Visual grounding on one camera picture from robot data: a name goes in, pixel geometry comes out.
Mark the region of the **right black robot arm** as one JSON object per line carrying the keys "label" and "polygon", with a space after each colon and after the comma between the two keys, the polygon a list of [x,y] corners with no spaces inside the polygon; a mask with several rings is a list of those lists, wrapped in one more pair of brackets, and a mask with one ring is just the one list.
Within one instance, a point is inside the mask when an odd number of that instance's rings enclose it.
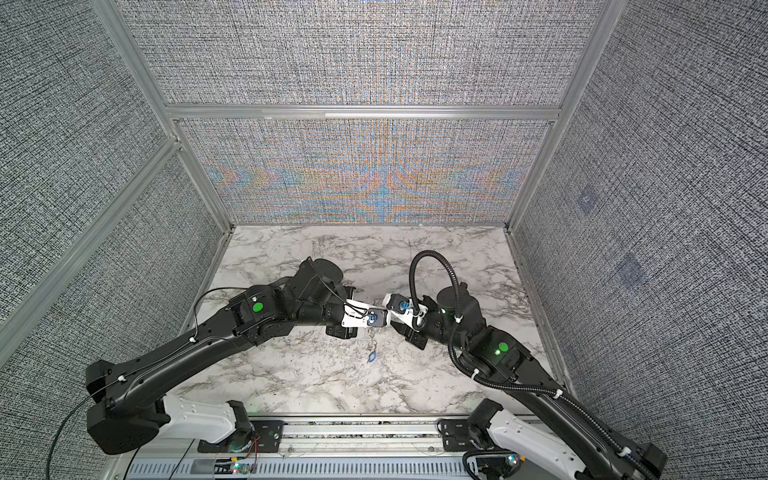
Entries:
{"label": "right black robot arm", "polygon": [[399,294],[386,295],[383,303],[392,326],[411,344],[424,348],[433,340],[447,346],[462,374],[514,398],[547,428],[533,428],[485,399],[467,419],[478,452],[525,457],[557,479],[661,477],[667,462],[662,450],[624,437],[589,413],[527,347],[487,324],[466,284],[446,287],[418,304]]}

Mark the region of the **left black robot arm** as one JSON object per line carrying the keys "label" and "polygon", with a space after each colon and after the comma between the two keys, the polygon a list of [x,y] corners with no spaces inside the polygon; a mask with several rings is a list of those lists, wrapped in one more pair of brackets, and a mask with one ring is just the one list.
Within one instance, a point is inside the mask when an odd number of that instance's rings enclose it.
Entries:
{"label": "left black robot arm", "polygon": [[86,430],[108,455],[135,450],[180,419],[168,392],[209,366],[296,326],[325,326],[343,337],[369,319],[369,305],[353,302],[340,268],[305,259],[297,272],[245,288],[207,320],[175,339],[122,363],[97,360],[85,370],[94,404]]}

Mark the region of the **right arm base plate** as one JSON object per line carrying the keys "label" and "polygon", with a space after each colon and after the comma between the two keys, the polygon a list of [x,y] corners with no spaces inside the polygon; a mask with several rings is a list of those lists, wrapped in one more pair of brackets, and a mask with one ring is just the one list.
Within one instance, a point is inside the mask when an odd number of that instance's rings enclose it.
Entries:
{"label": "right arm base plate", "polygon": [[443,449],[446,452],[481,452],[511,451],[521,454],[520,449],[502,447],[495,443],[488,429],[490,421],[470,418],[439,418],[436,422],[437,431],[441,437]]}

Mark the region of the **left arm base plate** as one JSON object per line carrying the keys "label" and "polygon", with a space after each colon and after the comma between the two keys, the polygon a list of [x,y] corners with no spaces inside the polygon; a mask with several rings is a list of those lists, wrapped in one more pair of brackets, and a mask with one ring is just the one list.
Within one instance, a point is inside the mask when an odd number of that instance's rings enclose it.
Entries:
{"label": "left arm base plate", "polygon": [[245,431],[236,430],[227,439],[213,444],[200,440],[199,453],[226,453],[245,455],[248,452],[277,453],[282,441],[285,423],[282,420],[256,420]]}

